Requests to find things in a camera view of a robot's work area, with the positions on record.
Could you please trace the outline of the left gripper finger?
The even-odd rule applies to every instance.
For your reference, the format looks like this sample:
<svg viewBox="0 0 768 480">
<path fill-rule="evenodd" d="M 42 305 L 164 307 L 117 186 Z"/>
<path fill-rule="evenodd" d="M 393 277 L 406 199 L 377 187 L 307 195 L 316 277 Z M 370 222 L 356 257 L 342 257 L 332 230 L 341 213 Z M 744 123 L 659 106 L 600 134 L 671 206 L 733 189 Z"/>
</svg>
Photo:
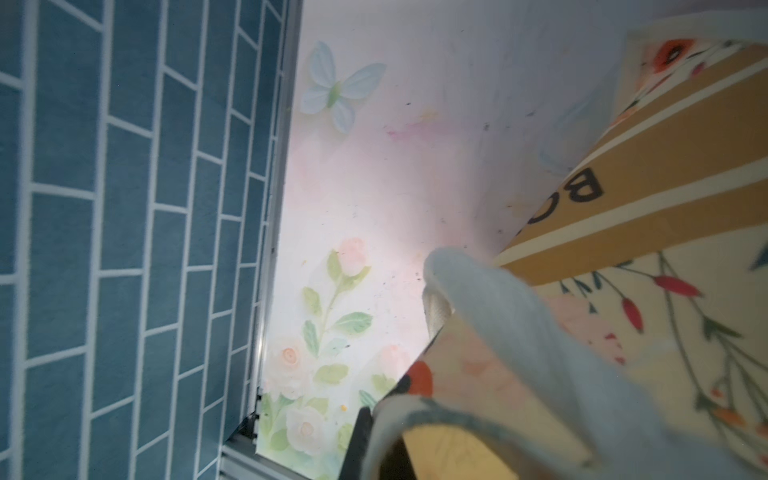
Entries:
<svg viewBox="0 0 768 480">
<path fill-rule="evenodd" d="M 426 286 L 422 293 L 425 321 L 430 339 L 434 339 L 453 314 L 452 307 L 442 293 Z"/>
</svg>

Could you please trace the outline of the cream canvas grocery bag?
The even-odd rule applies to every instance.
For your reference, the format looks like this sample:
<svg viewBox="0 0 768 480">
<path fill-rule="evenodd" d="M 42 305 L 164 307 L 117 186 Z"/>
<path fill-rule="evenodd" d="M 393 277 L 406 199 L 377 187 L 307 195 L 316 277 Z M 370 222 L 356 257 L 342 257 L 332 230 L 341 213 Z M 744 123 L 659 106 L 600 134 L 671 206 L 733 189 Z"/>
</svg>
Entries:
<svg viewBox="0 0 768 480">
<path fill-rule="evenodd" d="M 631 30 L 616 96 L 492 266 L 428 256 L 453 314 L 342 478 L 766 477 L 766 7 Z"/>
</svg>

